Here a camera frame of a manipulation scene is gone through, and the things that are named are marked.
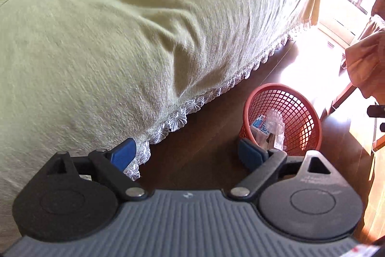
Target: blue pad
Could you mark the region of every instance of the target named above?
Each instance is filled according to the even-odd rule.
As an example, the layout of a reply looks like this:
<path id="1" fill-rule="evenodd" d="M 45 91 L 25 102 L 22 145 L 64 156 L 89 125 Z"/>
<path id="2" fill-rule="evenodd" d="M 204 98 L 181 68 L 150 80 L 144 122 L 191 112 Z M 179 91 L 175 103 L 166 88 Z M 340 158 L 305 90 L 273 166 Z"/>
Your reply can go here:
<path id="1" fill-rule="evenodd" d="M 246 168 L 254 171 L 269 158 L 269 154 L 251 140 L 242 138 L 238 143 L 238 157 Z"/>
<path id="2" fill-rule="evenodd" d="M 124 171 L 134 160 L 136 155 L 136 144 L 133 138 L 128 138 L 123 143 L 110 151 L 111 163 L 120 171 Z"/>

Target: white lace fringe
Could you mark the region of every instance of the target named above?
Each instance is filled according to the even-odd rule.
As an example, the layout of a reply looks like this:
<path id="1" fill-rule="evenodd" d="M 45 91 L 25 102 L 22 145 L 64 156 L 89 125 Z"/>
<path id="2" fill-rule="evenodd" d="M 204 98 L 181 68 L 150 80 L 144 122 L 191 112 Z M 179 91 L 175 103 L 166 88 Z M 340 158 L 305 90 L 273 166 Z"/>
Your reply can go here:
<path id="1" fill-rule="evenodd" d="M 310 22 L 306 21 L 299 23 L 286 31 L 282 36 L 275 40 L 265 51 L 263 56 L 257 56 L 250 63 L 247 64 L 240 72 L 232 76 L 232 78 L 221 85 L 218 85 L 205 93 L 202 93 L 186 101 L 178 110 L 174 111 L 166 121 L 159 125 L 153 132 L 151 138 L 144 140 L 142 143 L 137 143 L 139 149 L 136 152 L 134 160 L 124 170 L 124 173 L 132 180 L 140 178 L 139 166 L 147 162 L 151 156 L 150 144 L 157 144 L 164 140 L 170 132 L 175 132 L 184 127 L 187 123 L 186 115 L 197 112 L 204 104 L 209 103 L 214 98 L 226 93 L 229 89 L 233 88 L 243 79 L 247 79 L 250 76 L 251 70 L 257 70 L 260 63 L 267 62 L 268 57 L 272 56 L 274 52 L 284 46 L 288 40 L 293 38 L 302 31 L 310 28 Z"/>

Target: chair leg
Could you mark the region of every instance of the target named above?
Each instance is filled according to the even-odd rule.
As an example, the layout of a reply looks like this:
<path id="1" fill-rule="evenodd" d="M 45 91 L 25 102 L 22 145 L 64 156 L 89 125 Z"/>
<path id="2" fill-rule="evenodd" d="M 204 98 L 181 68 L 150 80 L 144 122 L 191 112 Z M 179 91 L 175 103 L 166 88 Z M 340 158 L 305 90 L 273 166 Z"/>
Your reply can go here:
<path id="1" fill-rule="evenodd" d="M 355 87 L 351 82 L 346 86 L 340 95 L 333 100 L 328 114 L 333 113 L 340 105 L 355 91 Z"/>
<path id="2" fill-rule="evenodd" d="M 372 145 L 373 152 L 378 151 L 382 147 L 385 147 L 385 135 L 380 137 L 378 140 L 375 140 Z"/>

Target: red wastebasket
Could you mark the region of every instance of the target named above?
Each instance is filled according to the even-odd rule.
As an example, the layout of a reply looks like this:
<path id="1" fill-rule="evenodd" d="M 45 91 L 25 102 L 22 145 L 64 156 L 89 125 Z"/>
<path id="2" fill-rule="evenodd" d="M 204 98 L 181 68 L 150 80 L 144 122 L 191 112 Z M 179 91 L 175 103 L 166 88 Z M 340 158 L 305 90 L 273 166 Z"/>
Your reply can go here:
<path id="1" fill-rule="evenodd" d="M 284 142 L 286 152 L 291 156 L 304 156 L 308 150 L 319 150 L 322 140 L 321 121 L 314 107 L 300 93 L 283 84 L 265 84 L 256 88 L 248 97 L 243 108 L 243 125 L 240 138 L 256 141 L 251 134 L 250 124 L 269 109 L 282 113 L 285 123 Z"/>

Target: plastic cup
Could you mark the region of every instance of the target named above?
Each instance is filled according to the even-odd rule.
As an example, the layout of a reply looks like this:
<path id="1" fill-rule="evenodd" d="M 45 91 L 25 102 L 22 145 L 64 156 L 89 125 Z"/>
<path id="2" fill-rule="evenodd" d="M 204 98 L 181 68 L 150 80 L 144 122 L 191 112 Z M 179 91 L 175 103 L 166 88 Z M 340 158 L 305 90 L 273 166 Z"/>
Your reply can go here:
<path id="1" fill-rule="evenodd" d="M 284 133 L 285 124 L 283 123 L 282 113 L 276 109 L 269 109 L 266 114 L 266 130 L 272 134 L 280 135 Z"/>

